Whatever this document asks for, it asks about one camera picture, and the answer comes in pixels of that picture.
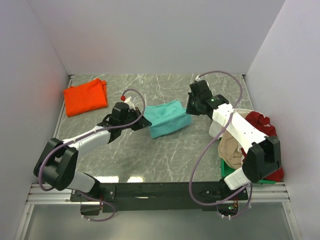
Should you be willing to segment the teal t-shirt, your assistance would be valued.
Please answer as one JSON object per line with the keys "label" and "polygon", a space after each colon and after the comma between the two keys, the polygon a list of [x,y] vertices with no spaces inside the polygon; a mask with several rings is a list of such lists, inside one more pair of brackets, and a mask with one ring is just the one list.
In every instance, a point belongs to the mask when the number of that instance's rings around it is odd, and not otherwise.
{"label": "teal t-shirt", "polygon": [[144,117],[151,122],[149,127],[153,139],[171,134],[192,123],[191,115],[186,113],[179,100],[145,108]]}

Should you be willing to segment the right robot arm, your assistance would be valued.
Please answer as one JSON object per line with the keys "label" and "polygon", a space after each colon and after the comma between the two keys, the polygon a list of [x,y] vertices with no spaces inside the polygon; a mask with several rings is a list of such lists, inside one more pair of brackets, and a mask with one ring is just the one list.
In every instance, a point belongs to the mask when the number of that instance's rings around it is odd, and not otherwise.
{"label": "right robot arm", "polygon": [[205,80],[189,85],[186,113],[206,115],[220,124],[237,140],[246,153],[242,167],[224,178],[219,187],[222,198],[230,200],[237,189],[257,183],[281,168],[281,144],[277,136],[267,136],[237,113],[222,95],[213,95]]}

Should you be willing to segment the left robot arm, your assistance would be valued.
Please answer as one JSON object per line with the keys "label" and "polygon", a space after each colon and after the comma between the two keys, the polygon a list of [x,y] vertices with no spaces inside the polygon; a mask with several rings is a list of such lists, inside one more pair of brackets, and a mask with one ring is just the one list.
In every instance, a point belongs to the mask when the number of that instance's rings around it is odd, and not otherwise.
{"label": "left robot arm", "polygon": [[43,191],[67,189],[75,182],[75,177],[80,175],[76,172],[76,166],[82,155],[113,142],[123,130],[138,131],[151,125],[144,113],[132,102],[117,102],[111,113],[91,130],[64,140],[50,139],[33,174],[38,178]]}

